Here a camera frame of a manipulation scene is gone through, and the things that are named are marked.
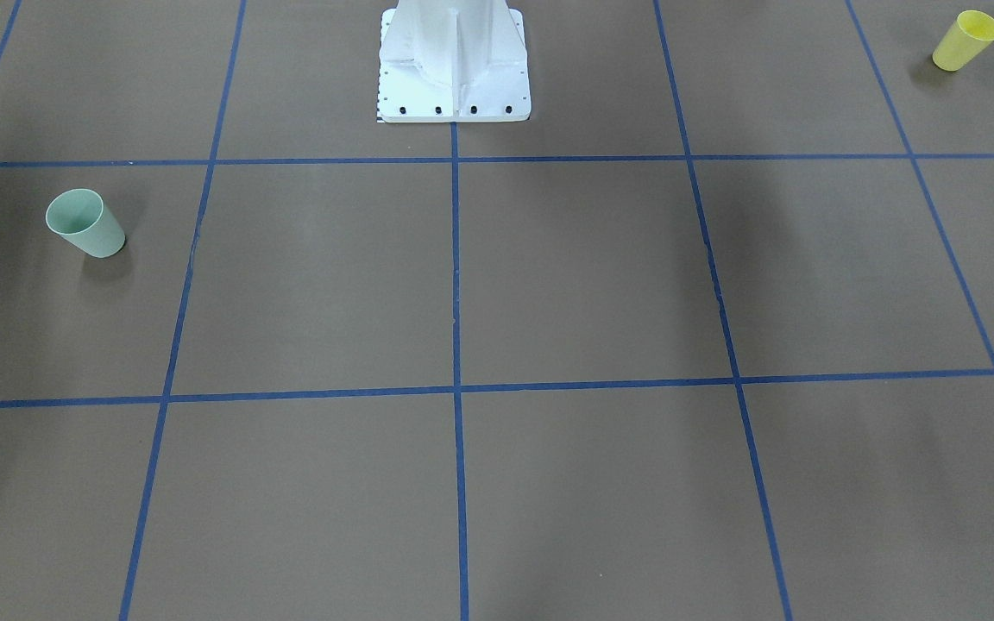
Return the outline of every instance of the mint green cup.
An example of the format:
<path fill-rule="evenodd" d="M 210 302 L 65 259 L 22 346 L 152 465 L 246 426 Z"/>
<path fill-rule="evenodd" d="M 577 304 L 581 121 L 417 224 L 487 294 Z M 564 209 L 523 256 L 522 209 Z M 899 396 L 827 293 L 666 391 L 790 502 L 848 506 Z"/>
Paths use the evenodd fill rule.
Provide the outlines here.
<path fill-rule="evenodd" d="M 105 259 L 125 245 L 125 231 L 94 190 L 67 190 L 48 205 L 44 223 L 53 233 L 94 258 Z"/>

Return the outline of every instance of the horizontal blue line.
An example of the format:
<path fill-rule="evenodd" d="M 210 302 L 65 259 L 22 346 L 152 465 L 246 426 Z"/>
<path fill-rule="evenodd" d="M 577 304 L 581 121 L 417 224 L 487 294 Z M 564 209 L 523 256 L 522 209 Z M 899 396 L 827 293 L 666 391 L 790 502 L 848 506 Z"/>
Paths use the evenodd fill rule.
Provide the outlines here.
<path fill-rule="evenodd" d="M 15 398 L 0 401 L 0 409 L 7 408 L 64 408 L 75 405 L 133 405 L 158 404 L 158 394 L 147 397 L 80 397 L 80 398 Z"/>
<path fill-rule="evenodd" d="M 928 371 L 880 371 L 880 373 L 814 373 L 800 376 L 742 377 L 742 384 L 806 384 L 821 381 L 867 381 L 950 377 L 994 377 L 994 369 L 938 369 Z"/>
<path fill-rule="evenodd" d="M 809 382 L 875 381 L 899 379 L 928 379 L 955 377 L 993 377 L 991 369 L 936 369 L 926 371 L 878 371 L 878 373 L 813 373 L 796 376 L 750 376 L 739 378 L 742 384 L 809 384 Z M 671 388 L 672 386 L 730 386 L 729 377 L 632 379 L 611 381 L 550 381 L 524 384 L 473 384 L 462 386 L 462 392 L 547 392 L 547 390 L 602 390 L 610 388 Z M 173 404 L 216 401 L 273 401 L 283 398 L 347 398 L 393 397 L 407 394 L 451 394 L 454 386 L 402 386 L 401 388 L 356 388 L 335 390 L 287 390 L 287 392 L 217 392 L 204 394 L 173 394 Z M 44 408 L 72 405 L 132 405 L 158 404 L 159 396 L 142 397 L 83 397 L 83 398 L 19 398 L 0 401 L 0 409 Z"/>
<path fill-rule="evenodd" d="M 602 156 L 461 157 L 462 164 L 529 164 L 564 161 L 738 161 L 857 159 L 994 159 L 994 154 L 603 154 Z M 209 159 L 121 159 L 0 161 L 0 168 L 113 168 L 113 166 L 284 166 L 332 164 L 449 164 L 450 157 L 281 157 Z"/>
<path fill-rule="evenodd" d="M 529 384 L 473 384 L 462 392 L 522 392 L 522 390 L 600 390 L 607 388 L 670 388 L 671 386 L 725 386 L 729 377 L 693 379 L 632 379 L 616 381 L 541 381 Z"/>
<path fill-rule="evenodd" d="M 287 392 L 217 392 L 212 394 L 173 394 L 173 404 L 204 401 L 275 401 L 281 398 L 394 397 L 401 394 L 451 394 L 453 386 L 404 386 L 404 388 L 356 388 L 340 390 L 287 390 Z"/>

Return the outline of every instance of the white metal bracket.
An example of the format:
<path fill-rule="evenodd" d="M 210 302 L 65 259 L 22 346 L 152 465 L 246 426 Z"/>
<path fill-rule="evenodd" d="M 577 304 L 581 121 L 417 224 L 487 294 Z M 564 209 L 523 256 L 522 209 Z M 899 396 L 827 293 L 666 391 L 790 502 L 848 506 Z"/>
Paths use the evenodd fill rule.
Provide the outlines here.
<path fill-rule="evenodd" d="M 378 119 L 525 121 L 524 16 L 505 0 L 399 0 L 382 13 Z"/>

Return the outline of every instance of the plastic cup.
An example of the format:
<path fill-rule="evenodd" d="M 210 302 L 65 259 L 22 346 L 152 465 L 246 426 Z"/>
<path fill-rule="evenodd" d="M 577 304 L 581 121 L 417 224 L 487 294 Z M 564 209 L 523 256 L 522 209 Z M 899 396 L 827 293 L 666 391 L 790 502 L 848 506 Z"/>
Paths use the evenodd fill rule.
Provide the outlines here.
<path fill-rule="evenodd" d="M 44 223 L 94 258 L 105 259 L 125 245 L 122 225 L 94 190 L 80 188 L 60 194 L 44 212 Z"/>
<path fill-rule="evenodd" d="M 990 15 L 962 11 L 930 58 L 942 70 L 958 71 L 993 41 L 994 19 Z"/>

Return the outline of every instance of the blue grid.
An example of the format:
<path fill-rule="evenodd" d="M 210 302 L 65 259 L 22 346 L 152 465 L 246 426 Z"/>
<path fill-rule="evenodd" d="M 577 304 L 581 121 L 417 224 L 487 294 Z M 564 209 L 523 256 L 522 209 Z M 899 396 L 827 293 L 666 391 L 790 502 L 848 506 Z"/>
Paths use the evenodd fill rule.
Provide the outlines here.
<path fill-rule="evenodd" d="M 9 19 L 5 23 L 3 36 L 0 40 L 0 60 L 3 52 L 9 43 L 13 27 L 15 26 L 17 12 L 21 8 L 22 0 L 15 0 L 10 11 Z M 217 157 L 217 150 L 220 147 L 221 133 L 224 126 L 226 106 L 228 106 L 229 91 L 232 86 L 233 73 L 236 69 L 236 59 L 240 50 L 241 32 L 244 23 L 244 15 L 248 0 L 241 0 L 236 16 L 236 30 L 233 33 L 232 46 L 230 48 L 228 70 L 225 73 L 224 88 L 222 88 L 221 102 L 217 110 L 217 123 L 213 133 L 213 142 L 210 148 L 208 159 L 143 159 L 143 160 L 62 160 L 62 161 L 0 161 L 0 168 L 67 168 L 71 166 L 206 166 L 205 180 L 202 185 L 200 204 L 198 204 L 198 217 L 194 224 L 193 240 L 190 247 L 190 255 L 186 260 L 186 276 L 183 280 L 182 296 L 179 304 L 179 313 L 174 329 L 173 342 L 169 355 L 168 369 L 163 382 L 163 392 L 154 396 L 128 396 L 128 397 L 90 397 L 90 398 L 17 398 L 16 400 L 0 400 L 0 409 L 11 408 L 34 408 L 35 406 L 83 406 L 83 405 L 158 405 L 157 420 L 155 420 L 154 439 L 149 453 L 148 469 L 143 485 L 141 508 L 135 527 L 133 549 L 130 553 L 128 571 L 126 574 L 125 590 L 123 590 L 123 600 L 119 618 L 126 621 L 129 617 L 131 601 L 133 601 L 133 589 L 135 583 L 135 571 L 137 571 L 143 536 L 147 525 L 148 508 L 153 491 L 155 468 L 157 467 L 160 447 L 162 444 L 163 427 L 167 419 L 167 410 L 170 404 L 186 404 L 186 402 L 218 402 L 218 401 L 263 401 L 281 400 L 282 398 L 363 398 L 363 397 L 386 397 L 386 396 L 407 396 L 407 394 L 452 394 L 454 398 L 454 428 L 455 428 L 455 460 L 456 460 L 456 483 L 458 498 L 458 561 L 459 561 L 459 614 L 462 621 L 469 621 L 469 556 L 467 555 L 467 505 L 466 505 L 466 471 L 465 471 L 465 440 L 462 433 L 462 395 L 465 393 L 481 392 L 548 392 L 549 390 L 608 390 L 608 389 L 640 389 L 640 388 L 663 388 L 663 386 L 734 386 L 735 396 L 738 399 L 739 411 L 742 419 L 743 430 L 745 430 L 746 445 L 748 445 L 753 468 L 754 484 L 758 493 L 758 502 L 761 506 L 762 518 L 765 525 L 766 538 L 768 538 L 770 555 L 773 562 L 774 573 L 777 577 L 777 588 L 780 591 L 782 609 L 786 621 L 792 618 L 792 606 L 788 583 L 786 583 L 784 571 L 781 565 L 780 553 L 777 547 L 777 534 L 773 526 L 772 511 L 768 498 L 766 498 L 765 487 L 762 479 L 761 462 L 758 458 L 757 441 L 754 439 L 750 425 L 750 416 L 746 408 L 746 389 L 748 385 L 769 385 L 769 384 L 804 384 L 804 382 L 844 382 L 844 381 L 889 381 L 889 380 L 915 380 L 926 378 L 961 378 L 961 377 L 994 377 L 994 347 L 991 339 L 979 315 L 977 303 L 973 298 L 969 283 L 959 266 L 958 258 L 947 236 L 946 228 L 935 208 L 934 198 L 931 196 L 930 188 L 924 179 L 919 160 L 922 159 L 994 159 L 994 153 L 978 154 L 923 154 L 916 153 L 912 149 L 906 131 L 903 129 L 903 122 L 900 121 L 898 110 L 892 102 L 891 94 L 877 66 L 876 59 L 873 58 L 871 46 L 864 28 L 861 27 L 857 12 L 853 8 L 852 0 L 844 0 L 846 9 L 852 19 L 853 26 L 859 35 L 861 47 L 871 64 L 873 75 L 877 80 L 881 93 L 884 94 L 884 101 L 888 105 L 892 121 L 899 131 L 900 139 L 903 142 L 904 153 L 893 154 L 693 154 L 689 145 L 688 133 L 685 125 L 685 115 L 683 114 L 682 96 L 680 96 L 677 81 L 674 74 L 673 60 L 670 57 L 670 44 L 668 43 L 665 24 L 663 23 L 662 8 L 659 0 L 652 0 L 654 5 L 655 19 L 658 26 L 658 35 L 662 43 L 663 58 L 667 78 L 670 80 L 670 91 L 673 95 L 675 112 L 677 115 L 678 130 L 682 137 L 683 154 L 615 154 L 614 156 L 539 156 L 539 157 L 466 157 L 458 153 L 458 128 L 454 123 L 450 125 L 450 157 L 348 157 L 348 158 L 253 158 L 253 159 L 225 159 Z M 950 260 L 959 286 L 961 286 L 967 306 L 973 316 L 979 335 L 981 336 L 984 348 L 989 355 L 991 368 L 967 368 L 967 369 L 934 369 L 920 371 L 877 371 L 876 373 L 813 373 L 813 374 L 785 374 L 784 376 L 743 376 L 739 371 L 738 358 L 735 356 L 733 338 L 731 338 L 730 323 L 728 321 L 727 307 L 723 300 L 722 290 L 719 283 L 719 276 L 715 270 L 715 258 L 713 244 L 711 244 L 708 233 L 708 226 L 703 212 L 701 200 L 701 186 L 695 173 L 695 162 L 697 161 L 717 161 L 717 160 L 844 160 L 844 159 L 899 159 L 910 162 L 915 170 L 916 179 L 922 189 L 923 199 L 926 200 L 931 217 L 934 219 L 939 237 L 943 247 L 946 249 L 947 258 Z M 687 166 L 687 172 L 691 187 L 693 187 L 695 209 L 699 223 L 701 223 L 701 236 L 707 248 L 708 268 L 713 282 L 714 295 L 719 307 L 720 323 L 723 333 L 723 342 L 730 362 L 730 377 L 713 378 L 671 378 L 671 379 L 651 379 L 651 380 L 609 380 L 609 381 L 565 381 L 565 382 L 528 382 L 528 384 L 485 384 L 485 385 L 464 385 L 462 383 L 462 316 L 459 311 L 459 294 L 461 294 L 461 273 L 459 273 L 459 166 L 469 164 L 502 164 L 502 162 L 587 162 L 587 161 L 682 161 Z M 206 208 L 209 204 L 210 188 L 213 180 L 213 173 L 217 166 L 269 166 L 269 165 L 348 165 L 348 164 L 447 164 L 450 165 L 450 203 L 452 204 L 452 253 L 453 253 L 453 384 L 450 386 L 400 386 L 399 388 L 366 388 L 366 389 L 342 389 L 342 390 L 293 390 L 292 392 L 232 392 L 232 393 L 194 393 L 194 394 L 174 394 L 173 378 L 176 370 L 179 345 L 182 338 L 183 323 L 186 320 L 186 307 L 190 299 L 191 284 L 194 272 L 194 255 L 198 247 L 198 239 L 201 235 L 201 225 L 204 221 Z"/>

